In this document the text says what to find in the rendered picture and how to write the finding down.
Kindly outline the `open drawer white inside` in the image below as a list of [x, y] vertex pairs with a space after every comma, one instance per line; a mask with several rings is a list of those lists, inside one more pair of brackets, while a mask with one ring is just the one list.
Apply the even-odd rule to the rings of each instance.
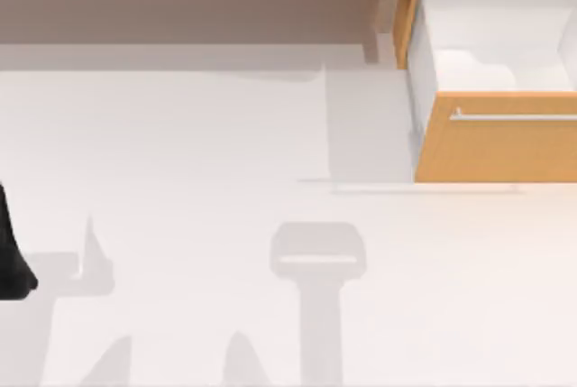
[[418, 0], [407, 70], [418, 165], [439, 91], [577, 91], [577, 0]]

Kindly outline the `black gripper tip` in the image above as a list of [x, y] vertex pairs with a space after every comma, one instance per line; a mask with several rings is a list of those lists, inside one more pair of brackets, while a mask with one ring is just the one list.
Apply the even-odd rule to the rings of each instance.
[[39, 281], [14, 237], [4, 186], [0, 183], [0, 300], [22, 300]]

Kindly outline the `orange wooden drawer front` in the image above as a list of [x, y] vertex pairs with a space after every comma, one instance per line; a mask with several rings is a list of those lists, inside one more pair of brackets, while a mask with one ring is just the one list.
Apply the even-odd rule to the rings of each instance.
[[577, 114], [577, 91], [439, 91], [415, 180], [577, 183], [577, 122], [450, 121], [466, 114]]

